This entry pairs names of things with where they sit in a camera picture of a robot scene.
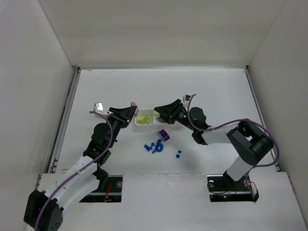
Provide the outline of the yellow-green lego brick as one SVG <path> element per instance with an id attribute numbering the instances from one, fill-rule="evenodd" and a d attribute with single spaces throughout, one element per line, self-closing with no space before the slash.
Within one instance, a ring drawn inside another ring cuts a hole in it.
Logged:
<path id="1" fill-rule="evenodd" d="M 139 125 L 149 125 L 152 123 L 152 118 L 149 116 L 139 116 L 137 117 L 137 122 Z"/>

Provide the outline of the purple round-stud lego brick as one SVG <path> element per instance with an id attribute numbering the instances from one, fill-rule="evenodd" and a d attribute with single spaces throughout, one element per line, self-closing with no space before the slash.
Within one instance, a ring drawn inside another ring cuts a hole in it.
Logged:
<path id="1" fill-rule="evenodd" d="M 160 130 L 158 135 L 163 142 L 166 142 L 170 139 L 169 134 L 164 129 Z"/>

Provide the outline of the blue arch lego piece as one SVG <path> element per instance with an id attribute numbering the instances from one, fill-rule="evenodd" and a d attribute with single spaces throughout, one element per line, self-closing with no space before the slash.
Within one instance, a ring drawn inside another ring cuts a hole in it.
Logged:
<path id="1" fill-rule="evenodd" d="M 159 152 L 162 152 L 164 149 L 164 146 L 162 144 L 162 141 L 161 140 L 158 140 L 157 143 L 156 143 L 156 146 L 154 148 L 155 152 L 156 153 L 159 153 Z"/>

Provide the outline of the green and purple lego stack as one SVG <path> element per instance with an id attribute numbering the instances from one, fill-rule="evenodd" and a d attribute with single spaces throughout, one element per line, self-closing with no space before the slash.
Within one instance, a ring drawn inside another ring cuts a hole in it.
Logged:
<path id="1" fill-rule="evenodd" d="M 139 109 L 138 109 L 137 104 L 135 102 L 131 102 L 131 106 L 135 107 L 134 116 L 138 116 Z"/>

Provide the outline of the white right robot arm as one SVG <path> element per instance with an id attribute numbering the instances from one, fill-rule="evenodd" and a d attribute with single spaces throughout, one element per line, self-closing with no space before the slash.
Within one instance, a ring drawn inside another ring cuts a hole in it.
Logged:
<path id="1" fill-rule="evenodd" d="M 181 100 L 157 106 L 154 111 L 168 124 L 178 122 L 192 130 L 193 139 L 200 145 L 231 144 L 238 157 L 223 173 L 223 180 L 228 185 L 243 181 L 247 173 L 274 148 L 273 138 L 263 131 L 259 124 L 249 119 L 239 119 L 217 127 L 206 122 L 206 116 L 199 107 L 186 108 Z"/>

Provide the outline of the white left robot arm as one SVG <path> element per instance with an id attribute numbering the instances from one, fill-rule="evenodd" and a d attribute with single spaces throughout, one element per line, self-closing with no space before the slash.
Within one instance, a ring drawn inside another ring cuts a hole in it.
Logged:
<path id="1" fill-rule="evenodd" d="M 56 231 L 61 226 L 68 208 L 90 192 L 104 188 L 108 173 L 101 166 L 111 155 L 121 129 L 134 117 L 136 105 L 127 108 L 109 108 L 107 113 L 92 111 L 105 120 L 94 127 L 91 140 L 77 162 L 53 185 L 28 197 L 24 222 L 36 231 Z"/>

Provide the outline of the white three-compartment tray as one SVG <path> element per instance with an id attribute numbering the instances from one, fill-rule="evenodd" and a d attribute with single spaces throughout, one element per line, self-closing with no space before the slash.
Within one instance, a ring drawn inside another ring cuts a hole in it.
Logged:
<path id="1" fill-rule="evenodd" d="M 182 125 L 179 122 L 169 125 L 155 110 L 140 109 L 134 117 L 134 128 L 137 131 L 150 131 L 152 129 L 182 129 Z"/>

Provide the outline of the blue lego brick far left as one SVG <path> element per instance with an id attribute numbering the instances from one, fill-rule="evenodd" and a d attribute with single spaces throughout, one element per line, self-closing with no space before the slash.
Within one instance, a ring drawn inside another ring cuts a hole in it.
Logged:
<path id="1" fill-rule="evenodd" d="M 152 146 L 148 146 L 148 145 L 144 145 L 144 148 L 147 150 L 147 151 L 150 151 L 150 150 L 152 150 Z"/>

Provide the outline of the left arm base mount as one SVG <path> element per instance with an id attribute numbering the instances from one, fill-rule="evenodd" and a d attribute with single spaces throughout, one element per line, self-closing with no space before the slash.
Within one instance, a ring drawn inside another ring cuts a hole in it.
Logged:
<path id="1" fill-rule="evenodd" d="M 94 173 L 99 185 L 80 203 L 120 203 L 122 200 L 123 176 L 109 175 L 105 170 L 99 169 Z"/>

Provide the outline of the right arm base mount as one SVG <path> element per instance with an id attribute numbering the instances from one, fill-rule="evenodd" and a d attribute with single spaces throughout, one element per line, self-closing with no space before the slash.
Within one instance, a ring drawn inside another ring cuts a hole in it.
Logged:
<path id="1" fill-rule="evenodd" d="M 210 202 L 256 202 L 259 191 L 249 177 L 239 182 L 227 182 L 223 175 L 207 175 Z"/>

